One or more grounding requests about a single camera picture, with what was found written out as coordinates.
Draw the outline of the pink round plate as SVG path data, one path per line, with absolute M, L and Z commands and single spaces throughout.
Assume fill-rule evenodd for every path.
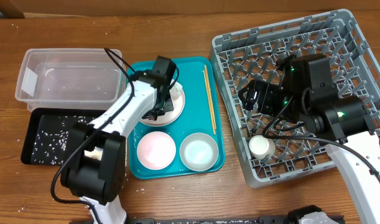
M 180 83 L 176 83 L 170 90 L 170 96 L 174 107 L 173 111 L 166 112 L 163 116 L 159 116 L 156 121 L 142 119 L 140 122 L 148 126 L 159 127 L 173 123 L 178 119 L 185 107 L 185 93 L 183 86 Z

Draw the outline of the wooden chopstick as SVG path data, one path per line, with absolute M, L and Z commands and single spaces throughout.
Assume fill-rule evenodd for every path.
M 210 83 L 209 83 L 209 79 L 208 79 L 208 71 L 207 71 L 207 66 L 206 66 L 206 64 L 204 65 L 204 70 L 205 70 L 206 77 L 207 77 L 207 84 L 208 84 L 209 93 L 210 93 L 210 101 L 211 101 L 211 105 L 213 106 L 213 100 L 212 100 L 212 97 L 211 97 L 211 88 L 210 88 Z M 213 109 L 212 109 L 212 113 L 213 113 L 213 121 L 214 121 L 214 125 L 215 125 L 215 130 L 216 130 L 216 122 L 215 122 L 214 106 L 213 106 Z
M 213 106 L 211 105 L 211 101 L 210 101 L 210 93 L 209 93 L 209 88 L 208 88 L 208 84 L 207 84 L 207 77 L 206 77 L 205 70 L 203 70 L 203 77 L 204 77 L 204 82 L 205 82 L 205 90 L 206 90 L 206 97 L 207 97 L 207 101 L 208 101 L 208 108 L 209 108 L 209 112 L 210 112 L 211 127 L 212 127 L 212 131 L 213 131 L 213 135 L 215 135 L 216 130 L 215 130 L 215 125 L 214 125 L 214 121 L 213 121 L 213 113 L 212 113 Z

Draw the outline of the white cup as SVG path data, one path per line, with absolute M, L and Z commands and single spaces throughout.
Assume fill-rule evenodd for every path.
M 261 135 L 253 136 L 249 140 L 250 153 L 259 160 L 265 157 L 271 157 L 275 153 L 276 145 L 273 140 L 265 138 Z

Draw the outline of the pink bowl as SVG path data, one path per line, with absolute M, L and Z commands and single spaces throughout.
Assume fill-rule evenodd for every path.
M 168 167 L 176 155 L 174 140 L 166 133 L 154 131 L 141 138 L 137 145 L 139 162 L 150 170 Z

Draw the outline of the grey bowl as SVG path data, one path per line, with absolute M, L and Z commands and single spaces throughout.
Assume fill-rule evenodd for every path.
M 205 133 L 193 133 L 180 145 L 180 159 L 185 167 L 195 172 L 211 169 L 219 158 L 216 141 Z

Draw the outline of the pile of white rice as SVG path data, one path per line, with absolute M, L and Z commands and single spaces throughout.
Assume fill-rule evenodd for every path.
M 68 131 L 75 123 L 88 124 L 93 116 L 43 115 L 34 141 L 30 163 L 60 166 L 64 163 Z

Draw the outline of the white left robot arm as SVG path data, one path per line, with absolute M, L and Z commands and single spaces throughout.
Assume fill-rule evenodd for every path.
M 150 70 L 138 70 L 124 93 L 89 124 L 75 123 L 68 132 L 63 165 L 53 181 L 70 189 L 88 207 L 94 223 L 125 223 L 119 201 L 125 175 L 126 138 L 142 119 L 156 120 L 173 111 L 170 89 L 179 71 L 158 56 Z

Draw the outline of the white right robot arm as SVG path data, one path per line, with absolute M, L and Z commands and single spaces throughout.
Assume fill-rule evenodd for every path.
M 252 79 L 239 90 L 247 111 L 272 116 L 260 137 L 315 141 L 345 181 L 362 223 L 380 223 L 380 143 L 366 103 L 341 98 L 323 54 L 279 59 L 278 85 Z

